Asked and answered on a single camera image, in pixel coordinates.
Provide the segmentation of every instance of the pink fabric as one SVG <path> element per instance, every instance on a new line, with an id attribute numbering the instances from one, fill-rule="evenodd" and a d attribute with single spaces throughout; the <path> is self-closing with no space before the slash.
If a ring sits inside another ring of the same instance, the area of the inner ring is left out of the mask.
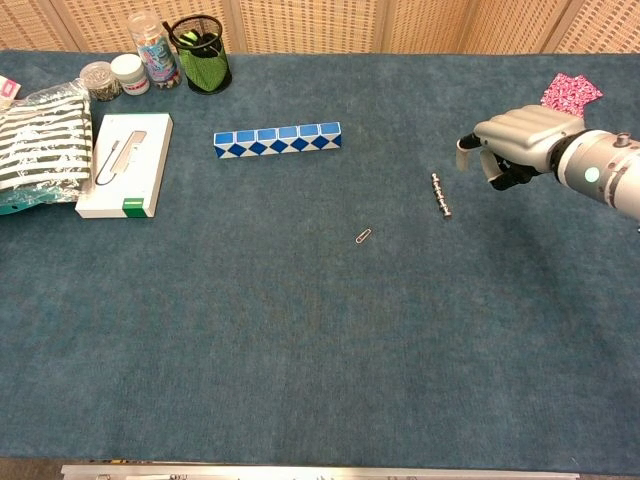
<path id="1" fill-rule="evenodd" d="M 554 110 L 583 117 L 584 106 L 602 95 L 603 93 L 584 75 L 570 77 L 564 73 L 558 73 L 544 91 L 540 103 Z"/>

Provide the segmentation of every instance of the green label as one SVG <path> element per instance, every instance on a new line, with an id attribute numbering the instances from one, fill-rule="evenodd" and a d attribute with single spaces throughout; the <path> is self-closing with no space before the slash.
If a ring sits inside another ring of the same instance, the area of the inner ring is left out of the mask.
<path id="1" fill-rule="evenodd" d="M 144 212 L 144 198 L 125 198 L 122 202 L 122 211 L 129 218 L 146 218 Z"/>

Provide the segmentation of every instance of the wicker wall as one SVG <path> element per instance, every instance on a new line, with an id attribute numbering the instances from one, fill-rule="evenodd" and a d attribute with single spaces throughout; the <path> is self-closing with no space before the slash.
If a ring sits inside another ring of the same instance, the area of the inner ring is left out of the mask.
<path id="1" fill-rule="evenodd" d="M 640 51 L 640 0 L 0 0 L 0 48 L 131 51 L 140 9 L 213 15 L 230 52 Z"/>

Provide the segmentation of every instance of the white lid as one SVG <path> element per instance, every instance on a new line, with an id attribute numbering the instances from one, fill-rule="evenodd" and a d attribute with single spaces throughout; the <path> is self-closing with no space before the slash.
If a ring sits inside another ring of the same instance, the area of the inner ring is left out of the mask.
<path id="1" fill-rule="evenodd" d="M 142 73 L 144 67 L 138 55 L 125 53 L 113 59 L 111 71 L 118 77 L 128 77 L 130 75 Z"/>

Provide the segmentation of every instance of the green mesh cup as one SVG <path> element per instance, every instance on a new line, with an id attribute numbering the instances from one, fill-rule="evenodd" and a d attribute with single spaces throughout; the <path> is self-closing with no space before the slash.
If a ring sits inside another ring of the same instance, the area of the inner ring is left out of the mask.
<path id="1" fill-rule="evenodd" d="M 212 94 L 229 86 L 231 70 L 222 43 L 222 24 L 217 19 L 193 15 L 171 27 L 163 22 L 163 26 L 178 50 L 189 88 Z"/>

